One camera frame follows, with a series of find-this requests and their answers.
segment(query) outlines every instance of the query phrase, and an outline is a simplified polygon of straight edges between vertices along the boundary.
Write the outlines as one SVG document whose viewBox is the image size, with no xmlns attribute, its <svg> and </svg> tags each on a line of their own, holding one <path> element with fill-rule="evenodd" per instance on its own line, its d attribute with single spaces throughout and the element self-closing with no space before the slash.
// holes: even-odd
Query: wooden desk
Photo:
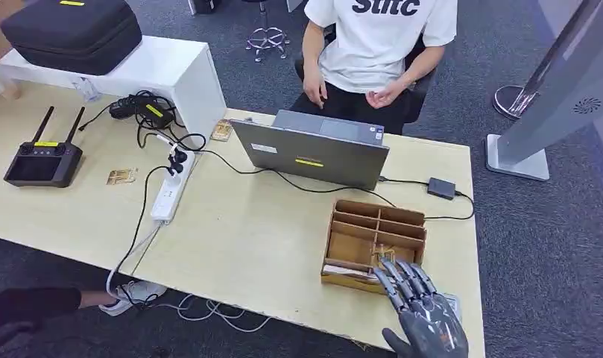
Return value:
<svg viewBox="0 0 603 358">
<path fill-rule="evenodd" d="M 82 148 L 83 159 L 73 184 L 65 189 L 16 188 L 3 181 L 18 146 L 31 140 L 50 105 L 55 111 L 42 140 L 63 141 L 83 101 L 72 89 L 22 83 L 17 101 L 0 98 L 0 238 L 62 257 L 112 269 L 130 246 L 134 225 L 141 212 L 143 179 L 167 158 L 167 145 L 148 141 L 145 150 L 136 144 L 136 123 L 116 121 L 104 115 L 73 143 Z M 115 98 L 104 96 L 86 106 L 83 122 L 91 119 Z M 115 169 L 139 168 L 132 184 L 106 185 Z M 151 178 L 158 188 L 162 175 Z M 151 189 L 152 198 L 157 190 Z M 143 223 L 148 232 L 151 222 Z M 131 273 L 134 256 L 122 272 Z"/>
<path fill-rule="evenodd" d="M 274 116 L 228 110 L 227 118 L 250 116 L 270 124 Z M 382 174 L 388 178 L 457 183 L 472 196 L 470 149 L 461 145 L 387 135 L 391 147 Z M 237 136 L 211 141 L 237 169 L 254 170 Z M 335 184 L 288 176 L 312 189 Z M 467 201 L 426 194 L 422 186 L 379 183 L 376 191 L 397 206 L 428 216 L 463 216 Z M 302 192 L 273 173 L 238 175 L 220 159 L 204 154 L 196 165 L 177 215 L 152 242 L 137 277 L 222 301 L 327 333 L 388 348 L 382 328 L 399 330 L 383 295 L 321 284 L 329 214 L 336 198 L 384 204 L 364 192 Z M 439 290 L 461 300 L 472 357 L 484 356 L 481 291 L 474 220 L 427 222 L 424 269 Z"/>
<path fill-rule="evenodd" d="M 86 159 L 67 189 L 18 189 L 2 180 L 17 146 L 30 139 L 50 104 L 56 105 L 45 139 L 66 137 L 80 106 L 70 89 L 24 84 L 17 102 L 0 100 L 0 238 L 73 260 L 111 269 L 126 251 L 139 215 L 143 177 L 165 162 L 167 148 L 150 140 L 136 146 L 132 121 L 102 117 L 78 134 Z M 96 113 L 112 101 L 87 108 Z M 228 110 L 228 118 L 252 116 L 262 123 L 273 116 Z M 457 183 L 472 195 L 468 147 L 387 135 L 391 147 L 383 175 Z M 232 136 L 211 142 L 236 168 L 253 166 Z M 131 184 L 107 186 L 114 169 L 139 167 Z M 161 175 L 151 180 L 153 198 Z M 290 177 L 313 189 L 335 185 Z M 461 216 L 470 205 L 427 195 L 421 186 L 380 183 L 376 191 L 396 205 L 430 216 Z M 329 211 L 336 198 L 380 202 L 363 192 L 301 192 L 271 173 L 238 175 L 217 157 L 204 154 L 189 179 L 176 218 L 161 229 L 143 258 L 126 262 L 125 273 L 184 292 L 236 305 L 295 324 L 387 348 L 383 327 L 398 329 L 387 298 L 340 286 L 323 285 L 319 272 Z M 144 220 L 142 233 L 151 227 Z M 484 356 L 479 267 L 474 221 L 428 222 L 424 268 L 439 290 L 461 300 L 470 356 Z"/>
</svg>

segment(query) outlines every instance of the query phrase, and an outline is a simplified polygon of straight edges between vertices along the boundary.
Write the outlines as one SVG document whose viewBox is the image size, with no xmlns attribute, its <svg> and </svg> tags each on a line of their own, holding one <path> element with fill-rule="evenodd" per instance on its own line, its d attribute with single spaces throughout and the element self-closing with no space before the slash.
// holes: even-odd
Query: human hand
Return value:
<svg viewBox="0 0 603 358">
<path fill-rule="evenodd" d="M 323 109 L 324 99 L 327 99 L 325 80 L 316 64 L 303 67 L 303 91 L 312 103 Z"/>
<path fill-rule="evenodd" d="M 394 103 L 398 95 L 404 92 L 407 87 L 408 84 L 405 85 L 402 81 L 392 81 L 380 92 L 367 92 L 365 98 L 367 103 L 375 109 L 387 107 Z"/>
</svg>

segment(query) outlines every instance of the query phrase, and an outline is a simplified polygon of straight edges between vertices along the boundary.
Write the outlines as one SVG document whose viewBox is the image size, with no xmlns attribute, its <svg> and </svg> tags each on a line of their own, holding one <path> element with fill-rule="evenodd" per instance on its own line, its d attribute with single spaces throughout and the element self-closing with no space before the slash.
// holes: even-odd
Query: prosthetic hand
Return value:
<svg viewBox="0 0 603 358">
<path fill-rule="evenodd" d="M 461 323 L 444 296 L 437 293 L 429 276 L 421 267 L 397 260 L 404 271 L 381 259 L 397 289 L 380 268 L 373 268 L 398 313 L 400 325 L 409 343 L 390 329 L 382 336 L 399 357 L 404 358 L 467 358 L 468 340 Z"/>
</svg>

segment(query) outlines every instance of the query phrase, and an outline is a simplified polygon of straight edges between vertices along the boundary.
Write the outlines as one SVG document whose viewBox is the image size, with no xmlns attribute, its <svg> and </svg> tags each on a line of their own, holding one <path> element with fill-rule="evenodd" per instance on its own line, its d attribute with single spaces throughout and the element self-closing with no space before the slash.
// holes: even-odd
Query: speaker grille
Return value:
<svg viewBox="0 0 603 358">
<path fill-rule="evenodd" d="M 589 97 L 580 100 L 573 106 L 573 112 L 577 114 L 589 114 L 598 110 L 602 106 L 602 101 L 597 98 Z"/>
</svg>

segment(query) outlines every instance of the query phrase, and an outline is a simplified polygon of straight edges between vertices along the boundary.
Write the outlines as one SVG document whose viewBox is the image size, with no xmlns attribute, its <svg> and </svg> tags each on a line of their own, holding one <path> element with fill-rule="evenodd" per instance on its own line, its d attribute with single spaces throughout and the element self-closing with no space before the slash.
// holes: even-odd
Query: yellow label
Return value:
<svg viewBox="0 0 603 358">
<path fill-rule="evenodd" d="M 72 6 L 84 6 L 83 2 L 77 2 L 77 1 L 65 1 L 65 0 L 62 0 L 62 1 L 60 1 L 60 4 L 62 4 L 62 5 L 72 5 Z"/>
<path fill-rule="evenodd" d="M 152 105 L 151 105 L 151 104 L 146 105 L 146 106 L 145 106 L 145 108 L 148 108 L 148 109 L 150 110 L 150 112 L 152 112 L 152 113 L 156 114 L 157 116 L 162 117 L 162 113 L 161 113 L 161 112 L 159 112 L 159 110 L 158 110 L 158 109 L 156 109 L 156 108 L 152 107 Z"/>
<path fill-rule="evenodd" d="M 57 147 L 58 142 L 35 142 L 34 146 L 36 147 Z"/>
<path fill-rule="evenodd" d="M 301 163 L 301 164 L 307 164 L 309 166 L 319 166 L 319 167 L 323 166 L 322 163 L 309 162 L 307 160 L 295 159 L 294 161 L 297 163 Z"/>
</svg>

